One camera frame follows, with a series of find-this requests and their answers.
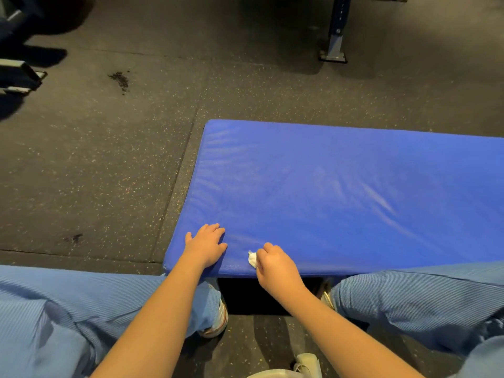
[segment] shoe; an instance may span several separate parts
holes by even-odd
[[[320,301],[322,301],[326,306],[330,307],[332,310],[336,310],[336,308],[333,305],[333,302],[331,301],[331,296],[329,293],[324,292],[322,297],[320,298]]]
[[[198,334],[203,338],[214,338],[219,336],[226,329],[227,319],[228,314],[226,305],[222,302],[222,300],[220,300],[218,325],[213,325],[211,328],[201,330]]]

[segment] white cloth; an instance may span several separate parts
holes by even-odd
[[[257,268],[257,252],[249,250],[249,264]]]

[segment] speckled gym floor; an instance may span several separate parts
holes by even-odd
[[[504,0],[352,0],[346,65],[316,60],[332,0],[64,2],[47,5],[67,29],[9,51],[48,76],[0,96],[3,264],[161,273],[212,118],[504,136]],[[461,363],[369,332],[428,378]],[[336,376],[293,318],[231,316],[221,339],[186,342],[175,376],[306,351]]]

